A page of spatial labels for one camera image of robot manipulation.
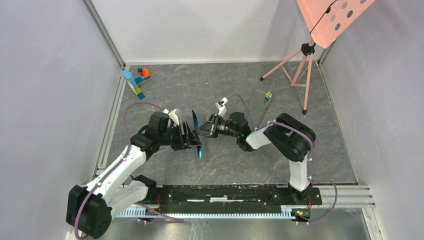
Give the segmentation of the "blue plastic knife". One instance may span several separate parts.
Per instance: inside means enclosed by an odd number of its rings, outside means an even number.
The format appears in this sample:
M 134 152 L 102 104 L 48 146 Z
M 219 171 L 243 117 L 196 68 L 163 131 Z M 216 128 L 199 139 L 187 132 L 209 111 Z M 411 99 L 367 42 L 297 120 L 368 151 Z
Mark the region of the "blue plastic knife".
M 196 128 L 199 127 L 198 119 L 197 119 L 196 113 L 195 113 L 195 111 L 193 109 L 191 110 L 191 112 L 192 112 L 193 125 L 194 125 L 194 128 L 196 129 Z M 202 155 L 203 155 L 202 146 L 201 145 L 198 145 L 196 147 L 196 149 L 197 149 L 198 159 L 200 160 L 202 158 Z

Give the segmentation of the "grey cloth napkin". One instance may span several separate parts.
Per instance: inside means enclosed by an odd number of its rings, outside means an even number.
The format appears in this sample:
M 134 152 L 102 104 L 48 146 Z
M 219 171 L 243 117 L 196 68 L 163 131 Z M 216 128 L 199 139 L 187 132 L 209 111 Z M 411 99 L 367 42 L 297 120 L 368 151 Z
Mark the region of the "grey cloth napkin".
M 255 89 L 251 95 L 251 98 L 247 105 L 247 112 L 248 112 L 248 115 L 250 116 L 250 118 L 248 119 L 248 122 L 252 129 L 258 128 L 260 126 L 268 108 L 271 105 L 273 95 L 271 99 L 269 100 L 269 102 L 264 107 L 262 107 L 264 103 L 264 97 L 266 93 L 269 91 L 271 91 L 270 88 L 261 87 L 261 88 Z

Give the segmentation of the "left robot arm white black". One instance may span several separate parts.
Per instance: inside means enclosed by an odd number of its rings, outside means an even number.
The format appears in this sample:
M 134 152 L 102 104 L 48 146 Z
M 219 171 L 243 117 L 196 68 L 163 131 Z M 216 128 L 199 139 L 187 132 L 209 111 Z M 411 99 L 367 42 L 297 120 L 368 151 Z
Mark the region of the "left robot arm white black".
M 84 186 L 75 185 L 68 194 L 65 221 L 76 232 L 100 238 L 112 220 L 131 205 L 153 203 L 157 190 L 140 180 L 122 184 L 162 146 L 186 150 L 201 142 L 186 121 L 179 122 L 174 111 L 156 111 L 109 167 Z

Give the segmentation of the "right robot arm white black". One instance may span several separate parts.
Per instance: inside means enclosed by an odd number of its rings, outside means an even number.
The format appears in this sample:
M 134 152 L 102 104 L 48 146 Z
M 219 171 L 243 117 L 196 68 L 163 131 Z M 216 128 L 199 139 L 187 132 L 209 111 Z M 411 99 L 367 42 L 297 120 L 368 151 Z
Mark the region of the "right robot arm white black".
M 242 112 L 231 113 L 228 120 L 214 113 L 206 123 L 196 127 L 194 133 L 209 138 L 219 135 L 234 137 L 245 152 L 273 145 L 289 161 L 289 199 L 302 204 L 309 198 L 313 184 L 307 162 L 311 159 L 317 137 L 312 129 L 289 114 L 281 113 L 265 126 L 252 130 Z

